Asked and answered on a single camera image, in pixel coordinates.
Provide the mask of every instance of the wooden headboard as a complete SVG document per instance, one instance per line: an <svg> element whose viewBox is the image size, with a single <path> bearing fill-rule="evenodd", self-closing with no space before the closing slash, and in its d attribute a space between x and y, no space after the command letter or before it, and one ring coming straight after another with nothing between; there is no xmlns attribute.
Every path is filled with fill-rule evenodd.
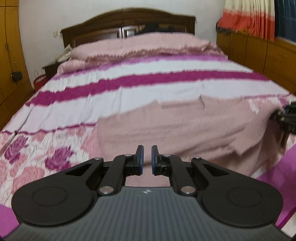
<svg viewBox="0 0 296 241"><path fill-rule="evenodd" d="M174 15L147 8L125 8L106 12L82 24L63 29L65 47L98 41L101 39L127 38L141 31L147 23L159 23L160 27L174 27L180 32L194 34L195 17Z"/></svg>

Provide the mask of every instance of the metal screw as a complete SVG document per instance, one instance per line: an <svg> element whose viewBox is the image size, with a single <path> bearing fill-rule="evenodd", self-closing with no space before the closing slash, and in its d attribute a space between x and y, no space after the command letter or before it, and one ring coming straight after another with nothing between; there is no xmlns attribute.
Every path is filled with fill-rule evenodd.
<svg viewBox="0 0 296 241"><path fill-rule="evenodd" d="M99 191L103 194L110 194L114 192L114 188L110 186L103 186L99 189Z"/></svg>
<svg viewBox="0 0 296 241"><path fill-rule="evenodd" d="M195 192L195 188L192 186L185 186L181 188L181 192L185 194L192 194Z"/></svg>

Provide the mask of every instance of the red and cream curtain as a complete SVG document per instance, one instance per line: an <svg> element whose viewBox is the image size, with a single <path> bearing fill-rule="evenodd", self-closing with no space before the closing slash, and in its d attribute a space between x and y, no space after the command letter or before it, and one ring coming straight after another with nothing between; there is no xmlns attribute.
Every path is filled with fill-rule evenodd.
<svg viewBox="0 0 296 241"><path fill-rule="evenodd" d="M217 27L274 41L274 0L226 0Z"/></svg>

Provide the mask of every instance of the white wall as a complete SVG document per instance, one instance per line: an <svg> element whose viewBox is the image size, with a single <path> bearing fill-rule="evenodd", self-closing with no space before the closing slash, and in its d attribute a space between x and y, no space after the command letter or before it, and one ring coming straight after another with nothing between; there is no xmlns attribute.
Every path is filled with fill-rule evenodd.
<svg viewBox="0 0 296 241"><path fill-rule="evenodd" d="M225 0L19 0L20 34L31 82L34 71L52 62L64 45L53 32L84 22L103 12L148 7L196 16L195 34L213 42Z"/></svg>

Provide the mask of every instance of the purple flower print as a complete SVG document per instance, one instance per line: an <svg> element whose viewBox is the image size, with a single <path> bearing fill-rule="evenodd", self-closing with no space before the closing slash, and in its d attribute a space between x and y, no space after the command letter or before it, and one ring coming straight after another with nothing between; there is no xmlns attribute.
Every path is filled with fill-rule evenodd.
<svg viewBox="0 0 296 241"><path fill-rule="evenodd" d="M70 162L67 161L67 158L72 156L73 154L74 152L71 151L70 146L58 148L54 151L52 157L48 157L45 159L45 166L50 170L65 170L71 166Z"/></svg>
<svg viewBox="0 0 296 241"><path fill-rule="evenodd" d="M4 153L4 156L9 160L10 164L14 164L20 158L20 150L26 145L28 138L19 136L14 142L12 142Z"/></svg>

